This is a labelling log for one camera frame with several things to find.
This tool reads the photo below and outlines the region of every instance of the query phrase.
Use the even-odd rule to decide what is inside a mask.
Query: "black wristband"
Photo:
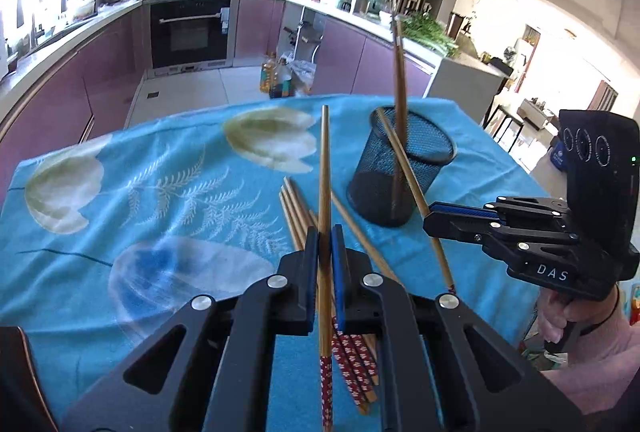
[[[616,309],[618,309],[618,303],[619,302],[620,302],[620,289],[617,290],[617,293],[616,293],[616,304],[613,306],[613,309],[611,310],[609,316],[607,318],[605,318],[600,323],[594,323],[592,326],[585,327],[583,330],[580,331],[580,336],[586,336],[589,333],[593,333],[597,328],[599,328],[601,325],[603,325],[603,323],[605,323],[607,320],[609,320],[610,317],[612,317],[613,314],[616,312]]]

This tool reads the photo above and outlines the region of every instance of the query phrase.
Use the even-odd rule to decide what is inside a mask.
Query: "fern leaf pattern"
[[[245,183],[228,185],[230,169],[213,179],[201,180],[205,169],[206,149],[203,148],[193,165],[179,171],[163,174],[162,168],[168,161],[169,147],[144,170],[127,181],[128,214],[121,227],[135,224],[157,224],[172,215],[169,232],[185,232],[190,237],[206,235],[206,240],[235,242],[241,247],[260,255],[281,255],[288,250],[283,235],[282,218],[267,219],[271,206],[254,211],[260,199],[260,192],[253,199],[241,200]],[[155,202],[151,213],[144,213],[142,201],[144,192]]]

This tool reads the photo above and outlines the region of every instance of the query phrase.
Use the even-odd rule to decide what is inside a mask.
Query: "oven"
[[[165,76],[231,66],[239,0],[150,0],[152,68]]]
[[[152,2],[153,76],[231,66],[239,0]]]

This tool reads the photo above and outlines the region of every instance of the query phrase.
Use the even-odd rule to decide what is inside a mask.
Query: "green vegetable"
[[[441,56],[452,56],[458,49],[456,43],[445,34],[442,26],[427,13],[415,12],[403,19],[402,34],[420,45],[435,50]]]

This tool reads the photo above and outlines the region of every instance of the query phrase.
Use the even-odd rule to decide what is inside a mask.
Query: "sink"
[[[84,20],[78,20],[77,22],[65,27],[62,31],[58,31],[57,33],[55,33],[52,36],[50,36],[49,38],[47,38],[41,44],[38,44],[38,47],[35,47],[34,49],[31,49],[27,53],[27,56],[31,56],[35,52],[38,52],[40,49],[44,49],[45,47],[50,46],[51,44],[55,44],[57,41],[61,40],[62,38],[64,38],[68,34],[73,33],[76,29],[79,29],[82,26],[84,26],[85,24],[88,24],[94,18],[95,18],[95,15],[91,16],[90,18],[85,18]]]

